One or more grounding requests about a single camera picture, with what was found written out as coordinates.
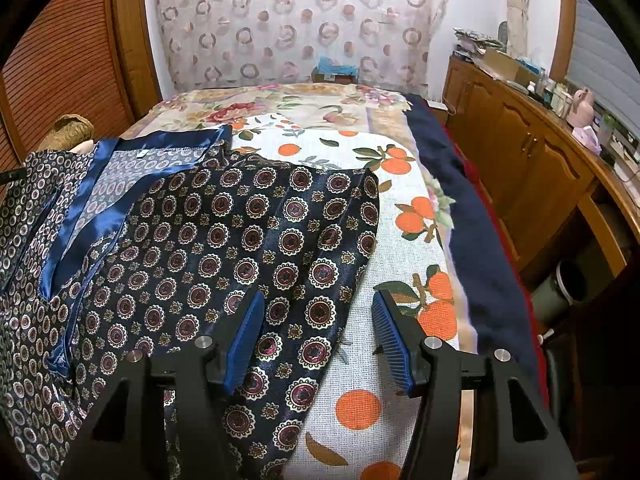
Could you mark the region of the stack of folded papers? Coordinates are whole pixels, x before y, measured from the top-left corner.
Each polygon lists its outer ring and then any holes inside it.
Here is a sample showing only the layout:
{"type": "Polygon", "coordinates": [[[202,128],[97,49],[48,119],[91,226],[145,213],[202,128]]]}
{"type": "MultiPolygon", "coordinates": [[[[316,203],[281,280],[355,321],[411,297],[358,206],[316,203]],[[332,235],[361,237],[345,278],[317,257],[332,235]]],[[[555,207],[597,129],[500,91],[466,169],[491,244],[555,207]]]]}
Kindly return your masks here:
{"type": "Polygon", "coordinates": [[[484,56],[489,49],[506,52],[506,45],[499,39],[473,29],[455,27],[454,36],[457,39],[457,49],[466,52],[469,56],[484,56]]]}

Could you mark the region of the box with blue cloth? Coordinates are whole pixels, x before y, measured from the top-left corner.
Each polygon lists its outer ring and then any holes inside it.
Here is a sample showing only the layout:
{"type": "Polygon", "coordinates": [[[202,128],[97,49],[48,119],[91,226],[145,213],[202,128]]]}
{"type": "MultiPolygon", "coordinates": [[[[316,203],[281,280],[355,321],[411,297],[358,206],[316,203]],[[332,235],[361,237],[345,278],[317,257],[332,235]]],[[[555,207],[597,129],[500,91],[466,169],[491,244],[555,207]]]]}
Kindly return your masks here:
{"type": "Polygon", "coordinates": [[[337,63],[322,56],[311,72],[313,82],[335,82],[336,84],[356,84],[359,70],[356,66],[337,63]]]}

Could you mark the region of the wooden louvered wardrobe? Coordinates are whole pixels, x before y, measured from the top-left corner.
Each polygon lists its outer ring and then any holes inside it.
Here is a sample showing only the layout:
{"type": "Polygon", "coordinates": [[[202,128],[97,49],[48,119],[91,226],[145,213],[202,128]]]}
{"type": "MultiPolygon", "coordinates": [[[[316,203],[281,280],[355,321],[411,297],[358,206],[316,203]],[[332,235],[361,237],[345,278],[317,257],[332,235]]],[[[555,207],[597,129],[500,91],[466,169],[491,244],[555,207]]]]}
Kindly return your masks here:
{"type": "Polygon", "coordinates": [[[160,102],[144,0],[1,0],[1,167],[64,114],[120,136],[160,102]]]}

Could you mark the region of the wooden sideboard cabinet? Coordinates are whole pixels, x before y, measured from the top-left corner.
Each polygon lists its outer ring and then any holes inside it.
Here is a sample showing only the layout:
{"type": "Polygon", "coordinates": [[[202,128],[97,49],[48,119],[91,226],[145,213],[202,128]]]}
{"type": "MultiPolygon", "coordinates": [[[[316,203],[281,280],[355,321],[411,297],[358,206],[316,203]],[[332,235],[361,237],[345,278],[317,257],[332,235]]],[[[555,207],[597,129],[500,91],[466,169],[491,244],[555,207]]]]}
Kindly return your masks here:
{"type": "Polygon", "coordinates": [[[613,275],[639,246],[639,207],[615,172],[559,117],[452,56],[442,95],[448,131],[476,167],[516,268],[534,275],[575,214],[613,275]]]}

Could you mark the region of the navy patterned satin garment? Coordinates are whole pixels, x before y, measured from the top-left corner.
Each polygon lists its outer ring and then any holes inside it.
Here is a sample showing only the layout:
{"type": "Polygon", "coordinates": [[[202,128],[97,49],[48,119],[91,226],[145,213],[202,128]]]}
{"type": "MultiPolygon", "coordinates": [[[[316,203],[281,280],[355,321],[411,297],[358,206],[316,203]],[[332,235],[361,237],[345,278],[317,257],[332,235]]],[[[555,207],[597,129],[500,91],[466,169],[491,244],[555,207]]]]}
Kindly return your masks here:
{"type": "Polygon", "coordinates": [[[376,246],[378,178],[232,150],[231,130],[31,154],[1,200],[1,418],[54,479],[126,354],[265,314],[221,405],[243,479],[279,479],[376,246]]]}

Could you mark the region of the grey window roller blind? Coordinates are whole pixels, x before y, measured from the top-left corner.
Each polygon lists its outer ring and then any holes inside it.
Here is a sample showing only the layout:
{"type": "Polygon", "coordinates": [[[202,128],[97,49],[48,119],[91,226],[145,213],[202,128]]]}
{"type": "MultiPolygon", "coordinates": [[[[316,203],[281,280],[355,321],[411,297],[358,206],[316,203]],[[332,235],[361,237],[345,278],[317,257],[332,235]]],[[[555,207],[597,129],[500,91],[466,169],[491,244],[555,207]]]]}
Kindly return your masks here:
{"type": "Polygon", "coordinates": [[[638,138],[638,68],[589,0],[576,0],[567,79],[592,91],[596,101],[638,138]]]}

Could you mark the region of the pink tissue pack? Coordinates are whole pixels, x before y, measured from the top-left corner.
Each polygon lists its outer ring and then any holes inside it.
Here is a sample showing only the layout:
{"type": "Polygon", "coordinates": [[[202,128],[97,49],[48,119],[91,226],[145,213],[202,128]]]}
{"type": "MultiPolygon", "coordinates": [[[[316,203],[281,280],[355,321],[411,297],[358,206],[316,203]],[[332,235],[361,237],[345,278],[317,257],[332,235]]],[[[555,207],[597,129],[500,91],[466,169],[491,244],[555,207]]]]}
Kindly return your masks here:
{"type": "Polygon", "coordinates": [[[592,154],[599,156],[602,148],[599,139],[591,126],[575,127],[572,137],[592,154]]]}

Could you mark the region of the beige side curtain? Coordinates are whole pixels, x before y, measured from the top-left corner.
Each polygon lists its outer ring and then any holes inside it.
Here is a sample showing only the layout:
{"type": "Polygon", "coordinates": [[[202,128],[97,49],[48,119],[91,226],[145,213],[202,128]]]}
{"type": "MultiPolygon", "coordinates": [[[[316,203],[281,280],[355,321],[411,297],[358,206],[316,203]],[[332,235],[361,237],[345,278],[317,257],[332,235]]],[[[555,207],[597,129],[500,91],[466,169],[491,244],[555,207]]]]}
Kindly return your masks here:
{"type": "Polygon", "coordinates": [[[526,58],[529,0],[506,0],[508,53],[512,58],[526,58]]]}

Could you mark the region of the cardboard box on sideboard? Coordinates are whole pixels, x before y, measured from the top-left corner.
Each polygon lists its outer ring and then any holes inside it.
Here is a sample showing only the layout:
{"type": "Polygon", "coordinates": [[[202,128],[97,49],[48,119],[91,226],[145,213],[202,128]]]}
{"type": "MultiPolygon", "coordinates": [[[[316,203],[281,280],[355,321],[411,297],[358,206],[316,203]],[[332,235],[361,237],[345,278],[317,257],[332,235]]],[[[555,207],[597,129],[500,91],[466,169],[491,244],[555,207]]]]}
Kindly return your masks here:
{"type": "Polygon", "coordinates": [[[532,72],[515,58],[493,48],[488,48],[475,63],[494,79],[513,81],[523,87],[527,87],[531,82],[536,84],[539,81],[538,74],[532,72]]]}

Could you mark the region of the pink circle pattern curtain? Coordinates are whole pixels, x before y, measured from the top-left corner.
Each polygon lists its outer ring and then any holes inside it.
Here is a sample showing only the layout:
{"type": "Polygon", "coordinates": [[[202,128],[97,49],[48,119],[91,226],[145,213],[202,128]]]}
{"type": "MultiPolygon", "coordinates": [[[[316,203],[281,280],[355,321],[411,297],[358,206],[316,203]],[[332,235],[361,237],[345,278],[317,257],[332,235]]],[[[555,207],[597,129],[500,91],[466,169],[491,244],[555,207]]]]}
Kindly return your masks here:
{"type": "Polygon", "coordinates": [[[360,84],[427,92],[448,0],[154,0],[178,91],[306,82],[322,58],[360,84]]]}

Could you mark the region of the folded brown patterned cloth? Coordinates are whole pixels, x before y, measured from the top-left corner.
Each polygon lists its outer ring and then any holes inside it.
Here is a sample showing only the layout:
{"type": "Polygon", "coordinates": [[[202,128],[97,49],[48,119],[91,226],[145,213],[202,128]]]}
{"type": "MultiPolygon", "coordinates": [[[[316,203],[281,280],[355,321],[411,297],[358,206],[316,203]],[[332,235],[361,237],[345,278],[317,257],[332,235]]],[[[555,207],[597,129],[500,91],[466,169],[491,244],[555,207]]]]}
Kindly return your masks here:
{"type": "Polygon", "coordinates": [[[68,151],[82,142],[91,140],[95,133],[96,128],[89,119],[78,114],[64,114],[54,122],[36,151],[68,151]]]}

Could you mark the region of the navy blue blanket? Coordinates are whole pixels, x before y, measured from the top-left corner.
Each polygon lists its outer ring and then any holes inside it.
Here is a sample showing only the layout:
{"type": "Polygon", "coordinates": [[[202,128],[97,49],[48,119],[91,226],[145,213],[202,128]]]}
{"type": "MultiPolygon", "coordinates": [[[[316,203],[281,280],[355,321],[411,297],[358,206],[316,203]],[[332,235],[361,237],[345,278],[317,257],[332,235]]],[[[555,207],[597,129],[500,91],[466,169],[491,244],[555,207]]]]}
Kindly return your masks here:
{"type": "Polygon", "coordinates": [[[533,306],[498,234],[492,211],[480,197],[477,175],[456,150],[427,102],[408,94],[405,112],[422,165],[454,202],[449,249],[468,305],[472,347],[480,353],[505,348],[548,399],[546,361],[533,326],[533,306]]]}

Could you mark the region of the floral bedspread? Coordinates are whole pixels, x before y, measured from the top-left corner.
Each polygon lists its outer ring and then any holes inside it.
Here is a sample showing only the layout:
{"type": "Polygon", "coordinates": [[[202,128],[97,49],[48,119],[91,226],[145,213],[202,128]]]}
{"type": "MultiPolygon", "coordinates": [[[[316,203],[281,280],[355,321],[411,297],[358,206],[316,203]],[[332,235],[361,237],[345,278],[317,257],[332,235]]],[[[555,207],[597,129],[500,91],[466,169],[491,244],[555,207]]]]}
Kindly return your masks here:
{"type": "Polygon", "coordinates": [[[200,90],[156,104],[125,139],[163,131],[232,128],[232,148],[314,170],[369,169],[378,180],[380,225],[352,303],[347,336],[368,336],[371,300],[389,292],[424,332],[474,352],[468,305],[449,249],[454,229],[439,182],[422,165],[396,92],[354,84],[284,84],[200,90]]]}

